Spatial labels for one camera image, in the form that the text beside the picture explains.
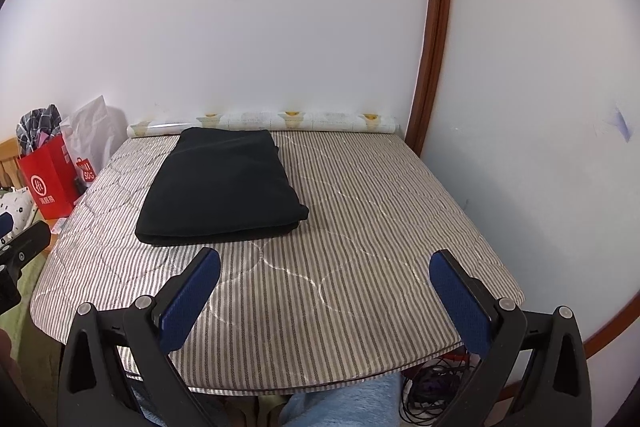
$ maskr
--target brown wooden trim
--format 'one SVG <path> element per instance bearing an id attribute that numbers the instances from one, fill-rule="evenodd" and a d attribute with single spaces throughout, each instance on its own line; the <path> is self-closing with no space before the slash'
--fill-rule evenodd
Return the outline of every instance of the brown wooden trim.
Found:
<path id="1" fill-rule="evenodd" d="M 584 354 L 590 359 L 598 351 L 604 349 L 618 338 L 638 317 L 640 317 L 640 292 L 636 293 L 636 296 L 618 312 L 618 315 L 613 317 L 584 343 Z M 500 392 L 498 401 L 513 398 L 519 387 L 519 381 L 505 387 Z"/>
<path id="2" fill-rule="evenodd" d="M 424 44 L 415 84 L 414 103 L 409 116 L 405 143 L 419 156 L 422 152 L 431 111 L 436 98 L 451 0 L 429 0 L 424 27 Z"/>
<path id="3" fill-rule="evenodd" d="M 20 147 L 15 136 L 0 142 L 0 161 L 11 160 L 19 155 Z"/>

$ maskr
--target white plastic bag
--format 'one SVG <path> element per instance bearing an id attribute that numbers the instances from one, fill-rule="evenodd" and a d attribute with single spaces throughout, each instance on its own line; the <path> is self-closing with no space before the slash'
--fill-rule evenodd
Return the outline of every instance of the white plastic bag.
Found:
<path id="1" fill-rule="evenodd" d="M 87 186 L 125 140 L 124 130 L 114 125 L 102 96 L 66 117 L 60 131 L 78 178 Z"/>

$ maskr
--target folded black blanket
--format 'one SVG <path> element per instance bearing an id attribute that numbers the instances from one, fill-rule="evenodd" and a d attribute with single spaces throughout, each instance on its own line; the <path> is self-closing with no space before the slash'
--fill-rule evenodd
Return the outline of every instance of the folded black blanket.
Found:
<path id="1" fill-rule="evenodd" d="M 136 237 L 149 245 L 246 241 L 290 232 L 308 213 L 269 131 L 193 127 L 156 174 Z"/>

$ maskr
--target plaid shirt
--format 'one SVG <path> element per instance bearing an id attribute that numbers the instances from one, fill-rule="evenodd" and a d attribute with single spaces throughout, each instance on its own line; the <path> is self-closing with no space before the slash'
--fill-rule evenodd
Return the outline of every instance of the plaid shirt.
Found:
<path id="1" fill-rule="evenodd" d="M 34 109 L 20 118 L 20 123 L 15 128 L 15 134 L 20 144 L 20 153 L 26 156 L 38 148 L 38 138 L 41 132 L 49 136 L 60 134 L 60 113 L 58 108 L 51 104 L 46 109 Z"/>

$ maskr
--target light blue fabric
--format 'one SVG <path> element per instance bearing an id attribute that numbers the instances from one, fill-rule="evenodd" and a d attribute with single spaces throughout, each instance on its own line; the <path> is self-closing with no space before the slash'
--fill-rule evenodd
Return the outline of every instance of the light blue fabric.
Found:
<path id="1" fill-rule="evenodd" d="M 400 374 L 385 375 L 355 385 L 299 393 L 291 397 L 280 413 L 283 427 L 398 427 L 400 416 Z M 144 386 L 129 380 L 145 417 L 161 427 L 164 422 L 145 396 Z M 198 402 L 216 425 L 229 425 L 222 404 L 215 396 L 196 394 Z"/>

